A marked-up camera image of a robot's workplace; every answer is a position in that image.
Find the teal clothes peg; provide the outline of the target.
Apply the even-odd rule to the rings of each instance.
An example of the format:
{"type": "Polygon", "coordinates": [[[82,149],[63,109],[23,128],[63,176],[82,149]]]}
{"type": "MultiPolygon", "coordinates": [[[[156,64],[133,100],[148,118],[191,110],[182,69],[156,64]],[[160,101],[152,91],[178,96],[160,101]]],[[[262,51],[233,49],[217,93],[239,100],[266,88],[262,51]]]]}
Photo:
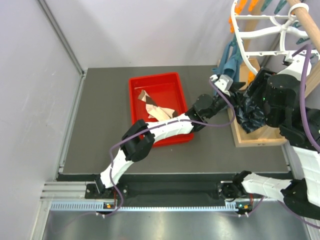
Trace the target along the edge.
{"type": "MultiPolygon", "coordinates": [[[[271,2],[272,0],[264,0],[262,7],[260,8],[260,11],[264,12],[267,9],[267,7],[271,4],[271,2]]],[[[273,14],[277,15],[286,4],[287,0],[279,0],[275,10],[273,11],[273,14]]]]}

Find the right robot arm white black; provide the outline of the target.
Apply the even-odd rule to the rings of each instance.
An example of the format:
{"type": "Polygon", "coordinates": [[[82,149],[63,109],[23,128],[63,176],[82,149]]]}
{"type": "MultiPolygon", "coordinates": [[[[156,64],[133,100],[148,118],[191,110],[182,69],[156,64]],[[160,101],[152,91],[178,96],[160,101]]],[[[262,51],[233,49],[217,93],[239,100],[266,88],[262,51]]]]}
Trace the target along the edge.
{"type": "Polygon", "coordinates": [[[298,216],[320,218],[320,152],[305,133],[307,122],[313,140],[320,142],[320,111],[305,107],[301,117],[301,82],[292,75],[261,69],[243,95],[250,97],[263,111],[267,126],[278,128],[297,153],[303,172],[302,179],[276,179],[251,171],[237,173],[223,183],[219,194],[225,199],[245,198],[258,194],[283,203],[298,216]]]}

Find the red plastic tray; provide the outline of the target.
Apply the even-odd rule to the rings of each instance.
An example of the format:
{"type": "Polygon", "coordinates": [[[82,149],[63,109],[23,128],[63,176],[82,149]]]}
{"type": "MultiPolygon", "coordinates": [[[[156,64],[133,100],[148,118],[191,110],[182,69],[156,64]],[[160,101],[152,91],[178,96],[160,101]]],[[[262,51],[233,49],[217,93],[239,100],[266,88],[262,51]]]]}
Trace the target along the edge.
{"type": "Polygon", "coordinates": [[[157,121],[149,118],[146,104],[138,99],[143,90],[160,107],[173,109],[179,115],[188,110],[184,90],[177,72],[132,77],[128,80],[132,124],[140,119],[145,122],[157,121]]]}

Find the dark patterned sock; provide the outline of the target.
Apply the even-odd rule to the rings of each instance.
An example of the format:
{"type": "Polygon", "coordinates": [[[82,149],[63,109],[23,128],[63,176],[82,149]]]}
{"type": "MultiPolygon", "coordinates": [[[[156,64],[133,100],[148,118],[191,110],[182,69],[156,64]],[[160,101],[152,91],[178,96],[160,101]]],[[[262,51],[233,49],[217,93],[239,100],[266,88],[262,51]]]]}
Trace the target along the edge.
{"type": "Polygon", "coordinates": [[[247,90],[240,91],[235,96],[234,110],[236,121],[246,134],[266,125],[262,109],[252,100],[247,90]]]}

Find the aluminium rail front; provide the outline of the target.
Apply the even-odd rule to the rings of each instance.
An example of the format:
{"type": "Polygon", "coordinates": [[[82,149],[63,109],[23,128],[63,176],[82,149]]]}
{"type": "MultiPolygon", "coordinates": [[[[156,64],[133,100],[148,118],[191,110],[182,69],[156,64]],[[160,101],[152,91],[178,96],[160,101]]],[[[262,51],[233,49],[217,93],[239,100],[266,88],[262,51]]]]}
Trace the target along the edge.
{"type": "Polygon", "coordinates": [[[51,203],[53,211],[119,212],[238,212],[235,201],[193,196],[137,196],[120,199],[86,199],[88,184],[94,182],[47,182],[40,199],[51,203]]]}

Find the blue sock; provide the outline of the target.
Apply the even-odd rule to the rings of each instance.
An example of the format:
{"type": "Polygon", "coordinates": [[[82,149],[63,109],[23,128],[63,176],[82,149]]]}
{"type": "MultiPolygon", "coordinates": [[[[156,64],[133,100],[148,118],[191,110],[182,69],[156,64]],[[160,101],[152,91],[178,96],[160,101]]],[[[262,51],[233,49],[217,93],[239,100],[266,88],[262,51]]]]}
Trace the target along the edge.
{"type": "Polygon", "coordinates": [[[227,75],[234,82],[240,80],[240,66],[243,62],[237,40],[234,38],[224,48],[217,67],[212,69],[215,75],[227,75]]]}

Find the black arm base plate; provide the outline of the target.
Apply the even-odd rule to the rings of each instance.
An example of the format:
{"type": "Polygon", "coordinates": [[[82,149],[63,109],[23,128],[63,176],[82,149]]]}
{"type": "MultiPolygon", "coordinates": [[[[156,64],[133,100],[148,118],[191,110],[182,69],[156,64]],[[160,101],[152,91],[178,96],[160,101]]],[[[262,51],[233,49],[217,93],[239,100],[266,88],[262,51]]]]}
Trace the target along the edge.
{"type": "Polygon", "coordinates": [[[86,199],[132,199],[134,197],[155,196],[196,196],[201,195],[210,199],[236,199],[248,193],[239,184],[231,181],[224,183],[215,181],[127,181],[109,188],[99,183],[90,183],[86,186],[86,199]]]}

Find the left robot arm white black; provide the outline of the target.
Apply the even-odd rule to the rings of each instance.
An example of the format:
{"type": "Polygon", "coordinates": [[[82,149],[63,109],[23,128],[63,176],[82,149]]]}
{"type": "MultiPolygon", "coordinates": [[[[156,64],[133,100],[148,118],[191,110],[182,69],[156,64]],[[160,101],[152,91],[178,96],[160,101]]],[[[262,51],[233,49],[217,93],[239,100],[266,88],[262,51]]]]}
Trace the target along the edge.
{"type": "Polygon", "coordinates": [[[134,163],[145,159],[153,145],[178,135],[188,135],[209,127],[207,121],[225,107],[234,109],[232,97],[245,84],[232,80],[210,80],[216,95],[201,94],[185,113],[157,122],[143,119],[135,122],[123,135],[121,141],[109,150],[109,166],[94,180],[96,192],[102,198],[109,198],[121,176],[134,163]]]}

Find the wooden rack stand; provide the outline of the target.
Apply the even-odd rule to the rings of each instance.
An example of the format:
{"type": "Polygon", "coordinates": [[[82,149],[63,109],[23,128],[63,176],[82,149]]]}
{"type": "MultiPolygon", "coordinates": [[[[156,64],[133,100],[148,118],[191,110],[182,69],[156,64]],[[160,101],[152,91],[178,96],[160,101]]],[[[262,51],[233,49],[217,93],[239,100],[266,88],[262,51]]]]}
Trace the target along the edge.
{"type": "MultiPolygon", "coordinates": [[[[260,0],[261,7],[264,3],[263,0],[260,0]]],[[[240,19],[245,19],[249,21],[245,25],[244,33],[246,35],[251,34],[252,32],[256,32],[256,26],[258,22],[263,19],[265,16],[260,14],[254,15],[241,15],[235,14],[235,5],[237,4],[237,0],[235,0],[231,6],[231,14],[230,17],[232,20],[236,19],[237,17],[240,19]]],[[[233,27],[237,27],[237,23],[232,22],[233,27]]],[[[289,51],[285,50],[285,33],[280,31],[279,32],[279,51],[270,50],[270,51],[257,51],[257,52],[248,52],[247,49],[250,45],[250,42],[254,38],[261,37],[263,34],[260,33],[259,35],[244,37],[240,36],[240,52],[245,54],[243,56],[243,63],[240,65],[239,71],[239,80],[241,82],[245,82],[246,85],[242,88],[244,90],[248,84],[248,74],[249,72],[253,72],[255,75],[257,74],[258,70],[260,70],[260,65],[258,64],[258,60],[256,57],[260,56],[280,56],[288,54],[289,51]]],[[[316,87],[320,85],[320,64],[318,63],[315,67],[312,68],[310,75],[307,77],[306,80],[306,95],[308,96],[316,87]]],[[[231,130],[234,138],[234,143],[236,147],[261,147],[261,146],[281,146],[287,142],[287,140],[280,135],[280,130],[277,128],[272,128],[268,126],[263,126],[252,133],[245,133],[245,131],[241,128],[241,126],[234,120],[231,123],[231,130]]]]}

